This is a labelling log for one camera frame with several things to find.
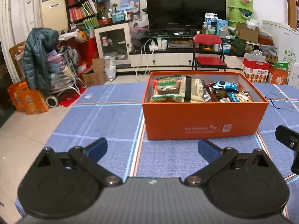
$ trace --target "curtain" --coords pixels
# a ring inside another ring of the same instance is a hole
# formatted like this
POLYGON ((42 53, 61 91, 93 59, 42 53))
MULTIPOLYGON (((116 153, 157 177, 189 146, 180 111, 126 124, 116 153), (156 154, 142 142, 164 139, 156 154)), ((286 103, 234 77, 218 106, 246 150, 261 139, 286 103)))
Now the curtain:
POLYGON ((41 27, 39 0, 0 0, 0 42, 13 83, 20 81, 9 49, 26 41, 30 31, 41 27))

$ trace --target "refrigerator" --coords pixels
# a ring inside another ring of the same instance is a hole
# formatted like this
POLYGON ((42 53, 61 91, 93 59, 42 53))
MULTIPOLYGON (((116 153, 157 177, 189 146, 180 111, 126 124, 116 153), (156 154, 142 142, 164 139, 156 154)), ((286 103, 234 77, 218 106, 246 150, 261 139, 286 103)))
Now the refrigerator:
POLYGON ((273 37, 278 62, 289 62, 289 67, 299 60, 299 32, 288 24, 263 20, 263 29, 273 37))

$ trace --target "television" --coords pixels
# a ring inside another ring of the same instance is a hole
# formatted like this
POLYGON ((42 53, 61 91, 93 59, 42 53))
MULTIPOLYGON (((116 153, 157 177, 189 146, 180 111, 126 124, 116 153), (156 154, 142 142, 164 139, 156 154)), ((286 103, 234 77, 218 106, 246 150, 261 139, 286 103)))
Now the television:
POLYGON ((200 29, 205 13, 226 19, 225 0, 147 0, 150 29, 200 29))

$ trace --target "jacket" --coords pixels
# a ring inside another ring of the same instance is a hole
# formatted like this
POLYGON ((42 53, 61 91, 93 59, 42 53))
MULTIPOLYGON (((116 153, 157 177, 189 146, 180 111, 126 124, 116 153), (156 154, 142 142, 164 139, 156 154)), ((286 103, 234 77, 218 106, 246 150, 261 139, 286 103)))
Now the jacket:
POLYGON ((40 89, 45 95, 50 92, 50 75, 47 54, 56 48, 58 32, 47 28, 34 28, 26 40, 23 64, 29 89, 40 89))

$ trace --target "red folding chair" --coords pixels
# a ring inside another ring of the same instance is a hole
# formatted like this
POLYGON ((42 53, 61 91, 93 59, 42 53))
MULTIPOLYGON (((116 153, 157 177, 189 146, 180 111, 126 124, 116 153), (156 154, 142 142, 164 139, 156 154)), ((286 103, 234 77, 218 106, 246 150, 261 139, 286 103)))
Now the red folding chair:
POLYGON ((193 61, 192 61, 192 71, 195 67, 197 70, 197 64, 202 68, 217 68, 218 71, 220 69, 227 68, 227 65, 224 62, 224 52, 222 50, 220 58, 212 57, 212 56, 196 56, 195 44, 199 45, 214 45, 214 44, 222 44, 222 40, 218 35, 206 35, 206 34, 198 34, 193 37, 193 61))

